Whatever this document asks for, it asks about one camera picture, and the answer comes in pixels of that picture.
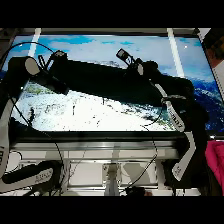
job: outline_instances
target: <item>pink cloth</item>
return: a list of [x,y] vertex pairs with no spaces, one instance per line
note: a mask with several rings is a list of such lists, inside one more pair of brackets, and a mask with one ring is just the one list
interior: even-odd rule
[[222,187],[222,194],[224,196],[224,142],[208,141],[205,156],[208,166]]

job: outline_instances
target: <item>red fabric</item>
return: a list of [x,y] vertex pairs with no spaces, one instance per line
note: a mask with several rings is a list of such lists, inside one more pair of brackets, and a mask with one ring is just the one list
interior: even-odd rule
[[224,142],[208,141],[205,156],[208,166],[222,187],[222,194],[224,196]]

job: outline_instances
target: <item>screen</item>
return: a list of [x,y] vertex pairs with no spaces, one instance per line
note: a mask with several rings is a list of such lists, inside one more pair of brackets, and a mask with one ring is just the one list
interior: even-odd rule
[[[14,44],[32,41],[32,38],[17,36]],[[175,41],[185,78],[192,81],[196,101],[210,115],[206,129],[223,131],[223,101],[199,39],[175,37]],[[127,65],[116,57],[117,52],[123,48],[134,58],[157,62],[162,74],[177,76],[168,37],[41,35],[38,42],[54,51],[66,52],[69,60],[126,69]],[[26,56],[30,50],[30,44],[12,49],[2,74],[7,71],[11,57]],[[34,58],[37,60],[40,54],[47,61],[51,52],[36,45]],[[161,107],[127,104],[76,91],[69,91],[65,96],[32,82],[24,88],[17,106],[32,126],[42,131],[175,131],[166,110],[153,123],[158,118]],[[25,124],[16,110],[12,116]]]

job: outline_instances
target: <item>black frame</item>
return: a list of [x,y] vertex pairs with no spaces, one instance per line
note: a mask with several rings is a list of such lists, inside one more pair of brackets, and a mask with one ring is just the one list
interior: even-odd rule
[[[99,31],[44,31],[41,35],[117,35],[117,36],[161,36],[168,37],[167,33],[146,33],[146,32],[99,32]],[[20,33],[17,36],[30,36],[34,33]],[[175,34],[175,37],[183,38],[198,38],[202,44],[202,48],[208,57],[204,49],[204,45],[200,38],[196,34]],[[63,131],[63,132],[46,132],[57,142],[69,142],[69,141],[146,141],[146,140],[175,140],[178,138],[185,138],[184,133],[178,131]],[[207,131],[209,136],[216,136],[215,139],[224,139],[224,133],[217,131]],[[42,133],[38,131],[22,131],[18,133],[16,142],[54,142],[52,139],[48,139]]]

